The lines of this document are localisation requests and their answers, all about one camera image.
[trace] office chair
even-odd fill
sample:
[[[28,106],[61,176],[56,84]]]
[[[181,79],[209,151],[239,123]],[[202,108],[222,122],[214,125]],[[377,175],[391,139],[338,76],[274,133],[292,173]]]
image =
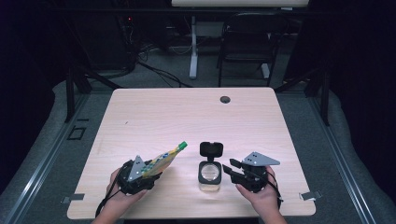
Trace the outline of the office chair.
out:
[[[268,13],[238,13],[224,22],[218,58],[219,87],[224,78],[243,78],[223,77],[223,62],[256,63],[258,69],[263,63],[271,64],[269,86],[279,43],[288,26],[285,17]]]

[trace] gray carpet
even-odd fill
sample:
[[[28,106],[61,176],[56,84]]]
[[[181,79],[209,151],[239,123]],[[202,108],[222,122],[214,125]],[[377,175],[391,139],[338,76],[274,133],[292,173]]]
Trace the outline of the gray carpet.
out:
[[[282,83],[282,75],[292,44],[292,40],[285,40],[279,52],[272,87]],[[210,41],[207,41],[200,45],[199,50],[198,78],[195,80],[188,78],[190,52],[178,54],[172,50],[169,52],[154,50],[148,55],[141,56],[142,62],[143,59],[147,59],[145,63],[170,72],[193,87],[216,87],[217,49],[210,44]],[[158,75],[139,65],[131,74],[111,80],[126,88],[169,87]],[[92,94],[77,93],[78,113],[68,125],[63,123],[66,112],[64,83],[54,88],[56,103],[50,118],[21,169],[0,197],[0,210],[2,211],[0,223],[5,223],[9,220],[7,218],[15,213],[19,214],[15,220],[20,223],[91,223],[90,220],[68,219],[66,216],[68,204],[61,203],[64,196],[74,193],[111,94],[111,90],[102,83],[91,80],[91,84],[94,88]],[[170,82],[170,84],[177,87],[176,83]],[[251,84],[255,83],[247,82],[242,85],[250,86]],[[317,99],[305,98],[301,92],[303,86],[304,83],[287,93],[278,94],[277,97],[309,188],[320,190],[323,197],[316,201],[317,212],[312,217],[287,217],[287,221],[289,223],[364,223],[356,209],[357,206],[351,200],[350,192],[345,185],[346,181],[335,164],[332,147],[323,131],[321,120],[317,116],[318,111],[315,108]],[[395,206],[376,186],[369,172],[354,153],[344,115],[333,94],[331,94],[329,119],[330,130],[336,137],[347,164],[360,186],[374,220],[376,223],[395,223]],[[59,136],[67,138],[73,127],[85,129],[80,140],[59,140]],[[37,186],[37,191],[33,191],[31,195],[25,195],[25,192],[30,192],[25,187],[28,186],[32,176],[35,176],[37,167],[43,164],[43,159],[48,157],[54,147],[57,147],[58,151],[51,154],[51,163],[47,164],[49,171],[42,176],[43,183]],[[31,200],[26,201],[25,206],[16,206],[21,201],[21,195]],[[230,220],[228,222],[227,220],[211,220],[211,223],[230,223]]]

